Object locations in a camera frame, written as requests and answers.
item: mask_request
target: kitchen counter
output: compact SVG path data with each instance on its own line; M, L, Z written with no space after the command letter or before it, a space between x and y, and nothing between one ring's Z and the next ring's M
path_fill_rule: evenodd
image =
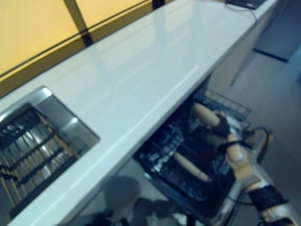
M277 0L254 13L265 15ZM176 0L0 99L0 111L46 86L101 141L10 225L56 225L114 175L256 25L218 0Z

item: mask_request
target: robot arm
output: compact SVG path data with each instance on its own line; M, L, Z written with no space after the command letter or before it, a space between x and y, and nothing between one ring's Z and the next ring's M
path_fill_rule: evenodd
M233 169L235 178L248 192L262 223L267 226L301 226L300 216L257 163L254 152L241 145L242 129L239 123L229 116L218 117L200 104L195 105L195 111L203 123L227 138L225 159Z

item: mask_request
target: window pane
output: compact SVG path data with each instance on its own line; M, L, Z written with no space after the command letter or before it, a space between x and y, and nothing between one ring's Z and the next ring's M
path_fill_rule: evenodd
M111 17L143 0L76 0L87 27Z
M63 0L0 0L0 73L77 32Z

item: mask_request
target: gray floor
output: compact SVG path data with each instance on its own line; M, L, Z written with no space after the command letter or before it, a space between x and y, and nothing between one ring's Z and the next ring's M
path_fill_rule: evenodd
M301 46L288 63L252 53L226 96L250 107L250 121L273 131L263 166L301 210ZM242 206L233 226L255 226L257 213Z
M262 33L256 49L290 59L301 44L301 1L280 0L271 17L272 23Z

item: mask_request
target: metal rack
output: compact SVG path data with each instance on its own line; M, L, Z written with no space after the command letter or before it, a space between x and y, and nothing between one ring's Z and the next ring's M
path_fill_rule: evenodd
M247 120L248 115L251 113L251 109L241 105L240 103L233 101L221 94L218 94L210 89L198 89L193 98L196 102L203 104L213 111L222 111L227 115L240 121L243 127L249 127L250 123Z
M51 122L30 104L1 121L0 180L13 218L77 159Z
M225 197L217 197L220 188L216 174L220 175L223 192L228 193L235 181L224 156L218 147L224 138L211 132L193 111L199 102L214 111L224 112L240 121L247 128L246 120L251 110L208 89L196 90L170 118L145 142L135 157L146 175L165 195L178 203L188 213L199 213L214 218ZM203 182L187 172L172 156L179 152L213 180Z

